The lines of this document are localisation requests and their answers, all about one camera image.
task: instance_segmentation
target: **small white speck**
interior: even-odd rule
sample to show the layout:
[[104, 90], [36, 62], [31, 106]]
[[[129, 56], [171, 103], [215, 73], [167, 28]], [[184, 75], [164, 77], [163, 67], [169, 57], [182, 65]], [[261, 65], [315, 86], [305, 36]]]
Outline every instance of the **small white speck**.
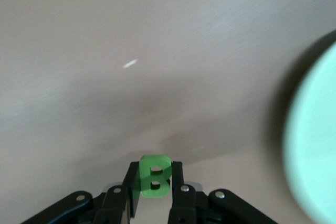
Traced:
[[124, 66], [122, 66], [123, 68], [128, 68], [130, 66], [132, 66], [133, 64], [137, 63], [138, 60], [132, 60], [130, 62], [128, 62], [127, 64], [125, 64]]

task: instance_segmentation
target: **metal bolt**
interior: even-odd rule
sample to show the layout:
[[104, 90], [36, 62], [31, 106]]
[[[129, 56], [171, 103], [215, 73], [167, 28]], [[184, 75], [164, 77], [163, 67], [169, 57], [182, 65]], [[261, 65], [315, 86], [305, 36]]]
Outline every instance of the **metal bolt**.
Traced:
[[85, 195], [79, 195], [77, 198], [76, 198], [76, 201], [81, 201], [81, 200], [84, 200], [85, 199]]
[[215, 192], [215, 196], [219, 199], [224, 199], [225, 198], [225, 194], [221, 191]]
[[116, 189], [113, 190], [115, 194], [118, 194], [121, 192], [121, 188], [117, 187]]
[[189, 187], [186, 185], [181, 186], [181, 191], [189, 191]]

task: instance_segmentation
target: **turquoise plate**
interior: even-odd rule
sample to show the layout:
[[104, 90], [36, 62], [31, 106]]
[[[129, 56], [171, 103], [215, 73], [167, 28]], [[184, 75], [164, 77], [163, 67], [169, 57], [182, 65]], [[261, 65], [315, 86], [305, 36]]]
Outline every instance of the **turquoise plate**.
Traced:
[[293, 98], [283, 152], [299, 205], [317, 223], [336, 223], [336, 38]]

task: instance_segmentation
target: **green block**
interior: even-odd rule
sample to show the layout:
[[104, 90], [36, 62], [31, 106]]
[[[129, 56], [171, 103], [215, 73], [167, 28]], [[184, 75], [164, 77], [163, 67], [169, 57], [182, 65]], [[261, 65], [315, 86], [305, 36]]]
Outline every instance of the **green block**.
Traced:
[[143, 197], [158, 198], [169, 193], [172, 160], [168, 156], [143, 156], [139, 162], [139, 171]]

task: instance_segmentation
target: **screw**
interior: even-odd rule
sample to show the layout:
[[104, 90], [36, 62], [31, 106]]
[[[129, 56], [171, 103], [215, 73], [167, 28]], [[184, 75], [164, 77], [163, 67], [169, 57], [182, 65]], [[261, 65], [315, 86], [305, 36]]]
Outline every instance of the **screw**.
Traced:
[[79, 195], [77, 198], [76, 198], [76, 201], [81, 201], [81, 200], [84, 200], [85, 199], [85, 195]]
[[117, 187], [116, 189], [113, 190], [115, 194], [118, 194], [121, 192], [121, 188]]
[[225, 194], [221, 191], [215, 192], [215, 196], [219, 199], [224, 199], [225, 198]]
[[181, 186], [181, 191], [185, 191], [185, 192], [187, 192], [187, 191], [189, 191], [189, 187], [186, 186], [186, 185]]

